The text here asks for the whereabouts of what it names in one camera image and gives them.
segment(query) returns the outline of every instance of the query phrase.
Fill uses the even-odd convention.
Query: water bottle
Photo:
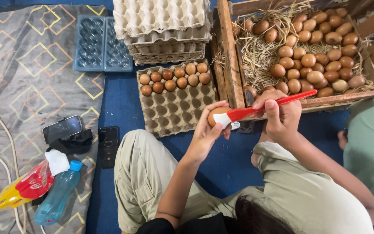
[[[61,172],[55,177],[49,195],[37,208],[34,215],[34,222],[39,225],[52,225],[60,218],[65,204],[80,180],[80,168],[82,163],[71,161],[70,169]]]

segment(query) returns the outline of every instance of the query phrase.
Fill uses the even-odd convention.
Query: blue plastic egg tray
[[[73,70],[79,72],[131,72],[132,56],[116,38],[113,17],[80,15],[77,18]]]

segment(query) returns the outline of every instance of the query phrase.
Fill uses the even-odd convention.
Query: phone screen
[[[118,127],[101,127],[98,133],[98,161],[101,161],[101,168],[113,168],[119,147]]]
[[[75,135],[82,130],[83,129],[80,123],[79,116],[75,115],[43,128],[43,135],[46,144],[50,144],[51,142],[59,138],[64,139],[66,137]]]

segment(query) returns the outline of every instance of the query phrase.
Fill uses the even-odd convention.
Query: dark hair
[[[295,234],[285,220],[248,198],[249,196],[241,195],[235,205],[235,219],[242,233]]]

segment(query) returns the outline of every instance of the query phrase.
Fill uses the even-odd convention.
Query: person
[[[279,90],[253,104],[268,116],[251,162],[264,187],[250,186],[224,199],[194,180],[212,145],[230,129],[207,122],[203,110],[180,162],[144,130],[127,133],[115,162],[118,222],[122,233],[138,234],[372,234],[374,197],[355,176],[298,133],[301,103],[282,106]]]
[[[349,113],[347,134],[337,134],[344,167],[374,195],[374,98],[351,105]]]

